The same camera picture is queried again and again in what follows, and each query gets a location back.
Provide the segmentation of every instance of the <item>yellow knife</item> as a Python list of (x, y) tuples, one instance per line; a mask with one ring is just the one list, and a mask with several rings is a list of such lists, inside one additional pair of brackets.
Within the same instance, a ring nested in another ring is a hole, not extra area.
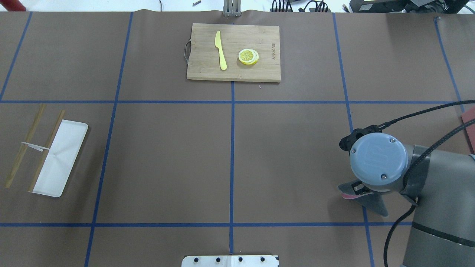
[(226, 70), (228, 66), (226, 65), (226, 60), (224, 59), (224, 54), (223, 54), (223, 47), (221, 46), (221, 32), (220, 31), (216, 32), (216, 37), (214, 37), (214, 45), (219, 50), (219, 67), (222, 70)]

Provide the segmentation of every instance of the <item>lemon slice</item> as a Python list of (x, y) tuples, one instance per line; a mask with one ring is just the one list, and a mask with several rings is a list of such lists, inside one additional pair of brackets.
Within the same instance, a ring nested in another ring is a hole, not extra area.
[(259, 54), (253, 49), (243, 49), (238, 55), (239, 61), (245, 65), (254, 65), (259, 60)]

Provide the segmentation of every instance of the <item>wooden stick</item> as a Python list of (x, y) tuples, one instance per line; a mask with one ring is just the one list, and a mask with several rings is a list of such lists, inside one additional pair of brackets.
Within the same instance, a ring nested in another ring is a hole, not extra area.
[[(64, 113), (65, 113), (64, 110), (61, 110), (61, 112), (59, 113), (55, 126), (53, 127), (53, 130), (51, 131), (51, 134), (49, 135), (49, 138), (46, 141), (45, 147), (51, 148), (51, 144), (53, 143), (53, 140), (56, 137), (56, 133), (58, 132), (59, 125), (61, 124), (61, 121), (63, 120)], [(38, 181), (39, 173), (41, 172), (41, 169), (43, 168), (43, 165), (45, 164), (46, 156), (48, 156), (48, 152), (49, 150), (44, 149), (43, 152), (41, 153), (41, 158), (39, 159), (39, 164), (38, 164), (38, 167), (36, 168), (35, 175), (33, 176), (33, 180), (31, 180), (30, 186), (28, 187), (28, 192), (32, 192), (33, 189), (35, 188), (36, 182)]]
[[(38, 126), (39, 120), (41, 116), (43, 115), (43, 112), (46, 108), (46, 104), (41, 103), (39, 104), (39, 109), (36, 112), (35, 119), (33, 120), (33, 124), (30, 127), (30, 130), (27, 133), (27, 137), (25, 138), (25, 142), (29, 143), (31, 142), (31, 139), (33, 138), (33, 134), (36, 131), (36, 127)], [(20, 167), (21, 161), (23, 160), (23, 156), (25, 155), (25, 152), (27, 151), (28, 145), (26, 144), (21, 144), (20, 149), (18, 150), (18, 154), (15, 157), (15, 161), (13, 162), (13, 166), (10, 170), (10, 173), (7, 175), (7, 180), (5, 181), (5, 187), (10, 188), (11, 183), (13, 182), (13, 178), (15, 178), (15, 175), (17, 174), (18, 168)]]

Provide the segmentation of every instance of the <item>white plastic clip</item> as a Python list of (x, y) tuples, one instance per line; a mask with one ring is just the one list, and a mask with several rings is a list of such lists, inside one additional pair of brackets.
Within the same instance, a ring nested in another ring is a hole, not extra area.
[(36, 149), (36, 150), (38, 150), (38, 151), (40, 151), (40, 152), (43, 152), (43, 149), (49, 150), (49, 148), (44, 147), (44, 146), (39, 146), (39, 145), (36, 145), (36, 144), (27, 143), (27, 142), (21, 142), (21, 143), (23, 143), (23, 144), (25, 144), (25, 145), (27, 145), (27, 146), (33, 148), (33, 149)]

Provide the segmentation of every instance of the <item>white floor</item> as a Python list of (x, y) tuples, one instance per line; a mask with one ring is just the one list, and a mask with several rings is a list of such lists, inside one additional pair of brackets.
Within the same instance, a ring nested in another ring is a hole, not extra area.
[[(27, 8), (27, 11), (136, 11), (154, 10), (160, 11), (159, 0), (20, 0)], [(161, 0), (162, 11), (206, 11), (223, 10), (223, 0), (201, 0), (195, 7), (192, 5), (198, 0)], [(294, 11), (304, 7), (308, 1), (300, 0), (294, 2)], [(326, 3), (332, 12), (344, 12), (342, 5), (349, 7), (350, 0), (327, 0)], [(467, 4), (475, 9), (475, 2)], [(269, 11), (272, 0), (241, 0), (241, 10)], [(463, 8), (459, 13), (471, 14), (468, 9)]]

